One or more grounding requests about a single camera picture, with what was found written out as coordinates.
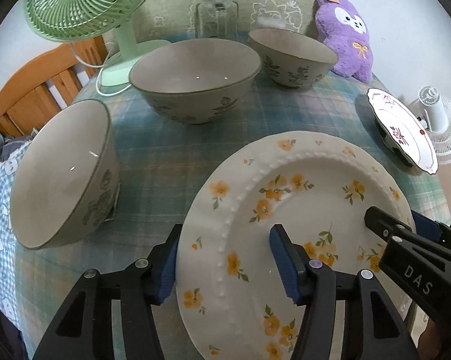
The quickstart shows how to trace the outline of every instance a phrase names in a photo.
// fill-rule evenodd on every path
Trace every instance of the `white wall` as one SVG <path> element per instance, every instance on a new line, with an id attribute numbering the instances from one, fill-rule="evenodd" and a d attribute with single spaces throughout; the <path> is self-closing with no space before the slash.
<path id="1" fill-rule="evenodd" d="M 25 21 L 24 0 L 19 0 L 0 25 L 0 90 L 22 66 L 35 57 L 58 47 L 60 43 L 51 42 L 35 35 Z M 83 69 L 78 71 L 83 84 L 88 78 Z M 52 95 L 61 107 L 66 104 L 51 82 L 47 83 Z"/>
<path id="2" fill-rule="evenodd" d="M 451 99 L 451 19 L 437 0 L 349 0 L 364 18 L 373 72 L 408 104 L 424 85 Z"/>

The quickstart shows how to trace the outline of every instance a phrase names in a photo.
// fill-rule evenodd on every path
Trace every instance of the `chair backrest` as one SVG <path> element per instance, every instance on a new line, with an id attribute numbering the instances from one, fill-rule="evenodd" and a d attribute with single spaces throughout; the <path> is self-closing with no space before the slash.
<path id="1" fill-rule="evenodd" d="M 74 43 L 76 54 L 91 65 L 101 65 L 107 56 L 101 36 Z M 52 80 L 70 105 L 82 85 L 72 69 L 78 64 L 69 44 L 48 51 L 25 64 L 0 91 L 0 132 L 18 137 L 42 128 L 61 109 L 46 81 Z M 96 69 L 84 67 L 88 77 Z"/>

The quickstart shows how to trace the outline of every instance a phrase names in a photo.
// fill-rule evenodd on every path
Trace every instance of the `glass jar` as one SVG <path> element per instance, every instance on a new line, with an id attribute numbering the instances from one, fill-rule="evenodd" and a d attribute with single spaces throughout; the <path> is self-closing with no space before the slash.
<path id="1" fill-rule="evenodd" d="M 196 38 L 237 40 L 239 4 L 234 0 L 196 0 Z"/>

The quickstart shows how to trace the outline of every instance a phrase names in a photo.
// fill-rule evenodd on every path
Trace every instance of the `blue checkered cloth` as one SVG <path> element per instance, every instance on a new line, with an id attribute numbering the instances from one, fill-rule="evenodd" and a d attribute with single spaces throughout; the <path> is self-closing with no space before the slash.
<path id="1" fill-rule="evenodd" d="M 0 310 L 18 328 L 15 251 L 16 237 L 10 225 L 10 192 L 17 164 L 22 159 L 28 145 L 20 148 L 13 157 L 0 165 Z"/>
<path id="2" fill-rule="evenodd" d="M 155 113 L 134 88 L 101 98 L 92 80 L 76 101 L 100 99 L 110 110 L 120 162 L 117 215 L 73 245 L 39 251 L 17 246 L 17 309 L 29 355 L 85 270 L 117 271 L 146 257 L 154 245 L 166 240 L 175 223 L 183 223 L 215 168 L 267 135 L 308 130 L 343 138 L 385 166 L 412 209 L 450 223 L 438 178 L 405 167 L 382 143 L 365 95 L 369 87 L 385 90 L 377 78 L 366 85 L 329 73 L 308 91 L 293 91 L 278 87 L 261 73 L 245 98 L 222 119 L 185 126 Z M 202 359 L 184 328 L 175 292 L 153 313 L 166 359 Z M 116 359 L 122 360 L 118 315 L 113 313 L 114 344 Z"/>

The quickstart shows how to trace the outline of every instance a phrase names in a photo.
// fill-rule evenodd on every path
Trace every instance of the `bowl rim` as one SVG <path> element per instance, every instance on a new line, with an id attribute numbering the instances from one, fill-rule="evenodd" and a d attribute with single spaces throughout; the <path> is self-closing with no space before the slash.
<path id="1" fill-rule="evenodd" d="M 98 102 L 98 103 L 102 104 L 102 106 L 105 108 L 105 111 L 106 111 L 106 113 L 107 113 L 107 120 L 108 120 L 109 123 L 107 124 L 107 130 L 106 130 L 106 133 L 105 133 L 104 144 L 102 145 L 102 148 L 101 148 L 101 154 L 102 154 L 102 153 L 104 152 L 105 145 L 107 144 L 107 140 L 108 140 L 108 138 L 109 138 L 109 135 L 110 135 L 110 133 L 111 133 L 111 131 L 112 131 L 112 117 L 111 117 L 111 115 L 110 115 L 109 107 L 107 107 L 107 105 L 106 105 L 105 103 L 103 103 L 102 101 L 100 101 L 100 100 L 97 100 L 97 99 L 90 99 L 90 98 L 89 98 L 89 99 L 79 100 L 77 103 L 72 103 L 72 104 L 70 104 L 67 108 L 70 108 L 70 107 L 73 107 L 74 105 L 80 104 L 80 103 L 82 103 L 82 102 L 88 102 L 88 101 Z M 49 123 L 51 122 L 52 119 L 50 119 L 50 120 L 45 124 L 45 126 L 47 126 L 47 124 L 49 124 Z M 45 126 L 41 128 L 41 130 L 39 131 L 39 133 L 38 133 L 36 136 L 39 136 L 39 134 L 40 134 L 42 131 L 44 131 Z M 56 232 L 55 232 L 55 233 L 54 233 L 54 234 L 53 234 L 46 242 L 42 243 L 42 244 L 39 245 L 39 246 L 33 246 L 33 247 L 25 246 L 22 242 L 20 242 L 20 241 L 18 240 L 17 234 L 15 233 L 15 228 L 14 228 L 14 235 L 16 236 L 17 241 L 18 241 L 23 247 L 25 247 L 25 248 L 27 248 L 27 249 L 29 249 L 29 250 L 40 250 L 40 249 L 43 249 L 44 247 L 46 247 L 47 245 L 50 245 L 51 242 L 53 242 L 53 240 L 57 239 L 57 236 L 58 236 L 58 234 L 61 232 L 61 230 L 62 230 L 62 228 L 64 227 L 64 225 L 65 225 L 65 224 L 67 223 L 67 221 L 72 217 L 72 215 L 74 214 L 74 212 L 76 212 L 77 207 L 79 206 L 80 202 L 82 202 L 82 200 L 83 200 L 83 198 L 84 198 L 84 195 L 85 195 L 85 192 L 86 192 L 87 189 L 89 188 L 90 183 L 92 182 L 92 178 L 93 178 L 95 172 L 97 171 L 97 168 L 99 167 L 99 164 L 100 164 L 100 158 L 99 158 L 99 159 L 97 160 L 97 162 L 95 163 L 94 170 L 93 170 L 92 173 L 90 174 L 90 178 L 89 178 L 89 180 L 88 180 L 88 182 L 87 182 L 87 185 L 85 186 L 84 190 L 82 191 L 82 194 L 80 195 L 80 198 L 77 200 L 77 203 L 76 203 L 75 207 L 71 210 L 70 214 L 69 214 L 69 215 L 67 216 L 67 218 L 63 221 L 63 223 L 60 225 L 60 227 L 57 229 L 57 231 L 56 231 Z"/>
<path id="2" fill-rule="evenodd" d="M 267 48 L 267 49 L 269 49 L 269 50 L 273 50 L 273 51 L 275 51 L 275 52 L 284 54 L 284 55 L 286 55 L 286 56 L 290 56 L 290 57 L 297 58 L 297 59 L 300 59 L 300 60 L 305 60 L 305 61 L 313 61 L 313 62 L 317 62 L 317 63 L 327 63 L 327 62 L 323 62 L 323 61 L 316 61 L 315 59 L 312 59 L 312 58 L 304 58 L 304 57 L 301 57 L 301 56 L 298 56 L 298 55 L 294 55 L 294 54 L 290 54 L 290 53 L 288 53 L 288 52 L 284 52 L 284 51 L 281 51 L 281 50 L 274 49 L 274 48 L 272 48 L 272 47 L 269 47 L 269 46 L 264 45 L 263 43 L 259 42 L 258 40 L 254 39 L 254 38 L 252 37 L 252 34 L 253 34 L 254 32 L 262 32 L 262 31 L 264 31 L 264 30 L 266 30 L 266 31 L 284 31 L 284 32 L 290 32 L 290 33 L 292 33 L 292 34 L 297 34 L 297 35 L 303 36 L 303 37 L 305 37 L 305 38 L 308 38 L 308 39 L 310 39 L 310 40 L 313 40 L 314 42 L 317 42 L 317 43 L 322 44 L 323 46 L 327 47 L 330 51 L 332 51 L 332 52 L 335 54 L 335 57 L 337 58 L 337 60 L 333 63 L 334 65 L 339 61 L 339 56 L 335 53 L 334 50 L 332 50 L 330 47 L 328 47 L 328 45 L 326 45 L 326 44 L 324 44 L 324 43 L 322 43 L 322 42 L 319 42 L 317 39 L 314 39 L 314 38 L 311 38 L 311 37 L 309 37 L 309 36 L 300 34 L 300 33 L 298 33 L 298 32 L 294 32 L 294 31 L 290 31 L 290 30 L 282 30 L 281 28 L 256 28 L 255 30 L 252 30 L 252 31 L 249 32 L 249 38 L 250 38 L 253 42 L 255 42 L 255 43 L 257 43 L 257 44 L 260 44 L 262 47 L 265 47 L 265 48 Z"/>
<path id="3" fill-rule="evenodd" d="M 245 78 L 243 78 L 243 79 L 241 79 L 241 80 L 239 80 L 239 81 L 235 81 L 235 82 L 231 82 L 231 83 L 227 83 L 227 84 L 225 84 L 225 85 L 222 85 L 222 86 L 217 86 L 217 87 L 215 87 L 215 88 L 208 88 L 208 89 L 202 89 L 202 90 L 200 90 L 200 91 L 187 91 L 187 92 L 156 92 L 156 91 L 148 91 L 148 90 L 146 90 L 146 89 L 142 89 L 142 88 L 139 88 L 137 85 L 134 85 L 134 83 L 132 82 L 132 80 L 131 80 L 131 74 L 132 74 L 132 70 L 134 69 L 134 66 L 142 59 L 142 58 L 144 58 L 144 57 L 146 57 L 146 56 L 148 56 L 148 55 L 150 55 L 150 54 L 152 54 L 154 51 L 152 51 L 152 52 L 150 52 L 149 54 L 146 54 L 146 55 L 144 55 L 144 56 L 142 56 L 137 62 L 135 62 L 135 64 L 132 66 L 132 68 L 130 69 L 130 72 L 129 72 L 129 82 L 130 82 L 130 85 L 132 85 L 134 88 L 136 88 L 137 90 L 139 90 L 139 91 L 141 91 L 141 92 L 145 92 L 145 93 L 150 93 L 151 95 L 163 95 L 163 96 L 179 96 L 179 95 L 193 95 L 193 94 L 195 94 L 195 93 L 203 93 L 203 92 L 209 92 L 209 91 L 215 91 L 215 90 L 217 90 L 217 89 L 224 89 L 224 88 L 228 88 L 228 87 L 231 87 L 231 86 L 234 86 L 234 85 L 237 85 L 237 84 L 240 84 L 240 83 L 243 83 L 244 81 L 247 81 L 247 80 L 249 80 L 249 79 L 251 79 L 251 78 L 254 78 L 258 73 L 260 73 L 260 71 L 262 70 L 262 58 L 261 58 L 261 56 L 260 56 L 260 54 L 257 52 L 257 51 L 255 51 L 252 47 L 250 47 L 250 46 L 248 46 L 247 44 L 244 44 L 244 43 L 242 43 L 242 42 L 236 42 L 236 41 L 232 41 L 232 40 L 229 40 L 229 39 L 218 39 L 218 38 L 197 38 L 197 39 L 187 39 L 187 40 L 181 40 L 180 42 L 174 42 L 174 43 L 171 43 L 171 44 L 167 44 L 167 45 L 165 45 L 165 46 L 163 46 L 163 47 L 168 47 L 168 46 L 170 46 L 170 45 L 172 45 L 172 44 L 177 44 L 177 43 L 181 43 L 181 42 L 191 42 L 191 41 L 199 41 L 199 40 L 203 40 L 203 39 L 213 39 L 213 40 L 221 40 L 221 41 L 227 41 L 227 42 L 234 42 L 234 43 L 239 43 L 239 44 L 241 44 L 241 45 L 243 45 L 243 46 L 246 46 L 246 47 L 248 47 L 250 50 L 252 50 L 256 55 L 257 55 L 257 57 L 258 57 L 258 66 L 257 66 L 257 69 L 251 74 L 251 75 L 249 75 L 249 76 L 247 76 L 247 77 L 245 77 Z"/>

